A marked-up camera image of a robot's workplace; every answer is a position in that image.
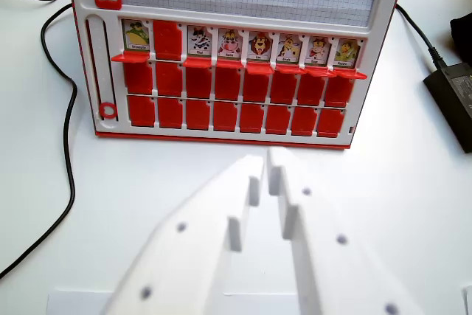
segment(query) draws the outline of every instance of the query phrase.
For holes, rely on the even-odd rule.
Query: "cartoon dog card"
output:
[[[267,32],[249,33],[249,60],[269,61],[271,59],[272,40]]]
[[[212,55],[212,35],[203,26],[187,27],[187,52],[189,55],[210,57]]]
[[[125,48],[136,51],[149,51],[149,30],[140,20],[123,20]]]
[[[357,40],[340,39],[333,66],[354,68],[360,49]]]
[[[308,45],[305,64],[314,66],[326,66],[330,55],[331,44],[327,37],[311,37]]]
[[[277,47],[277,62],[298,63],[302,42],[298,35],[281,34],[279,37],[279,46]]]
[[[218,57],[241,58],[241,46],[243,39],[238,35],[237,30],[220,29],[218,41]]]

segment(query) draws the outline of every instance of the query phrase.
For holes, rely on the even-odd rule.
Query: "red flip-up tile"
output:
[[[215,98],[217,100],[237,100],[240,72],[238,69],[216,68]]]
[[[241,106],[240,131],[243,133],[260,133],[263,126],[264,110],[261,105],[244,103]]]
[[[270,105],[267,108],[265,132],[267,134],[287,134],[290,111],[287,106]]]
[[[341,110],[326,108],[319,114],[318,136],[336,138],[342,127],[344,114]]]
[[[354,79],[332,77],[328,79],[324,105],[331,107],[346,107],[353,91]]]
[[[237,107],[234,103],[213,103],[213,129],[215,131],[234,132],[237,119]]]
[[[292,136],[311,136],[315,128],[316,112],[311,107],[296,107],[292,118]]]
[[[130,94],[151,95],[153,91],[153,74],[148,62],[123,63],[125,85]]]
[[[295,88],[295,75],[275,72],[272,76],[271,103],[292,104],[295,95]]]
[[[186,68],[187,97],[208,99],[212,89],[212,72],[208,68]]]
[[[208,131],[209,127],[209,105],[203,100],[187,100],[185,117],[187,128]]]
[[[177,63],[156,62],[157,92],[162,96],[182,95],[182,70]]]
[[[157,99],[157,115],[159,127],[181,128],[182,127],[182,104],[178,99],[159,97]]]
[[[323,95],[325,79],[322,77],[312,77],[310,74],[304,74],[300,78],[298,95],[296,96],[299,105],[319,105]]]
[[[182,31],[172,21],[156,20],[154,28],[154,47],[157,59],[180,60],[182,53]]]
[[[154,101],[146,96],[128,96],[128,110],[131,125],[154,127],[156,109]]]
[[[243,100],[255,103],[266,101],[268,75],[249,74],[246,70],[243,84]]]

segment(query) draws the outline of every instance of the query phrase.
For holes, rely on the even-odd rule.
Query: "white desk surface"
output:
[[[62,125],[71,88],[49,65],[39,31],[56,9],[0,0],[0,269],[59,216],[69,198]],[[449,21],[472,0],[400,0],[446,62],[458,63]],[[0,314],[45,314],[55,288],[112,290],[156,223],[251,145],[104,139],[94,135],[71,13],[47,33],[79,86],[70,145],[77,200],[58,230],[0,282]],[[321,165],[331,197],[425,314],[465,314],[472,284],[472,155],[465,155],[422,80],[427,48],[395,13],[350,150],[293,149]],[[276,199],[251,211],[245,251],[226,291],[293,293]],[[265,247],[260,241],[265,240]]]

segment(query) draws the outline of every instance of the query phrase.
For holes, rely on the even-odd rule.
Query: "power adapter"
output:
[[[472,68],[444,66],[424,81],[464,152],[472,152]]]

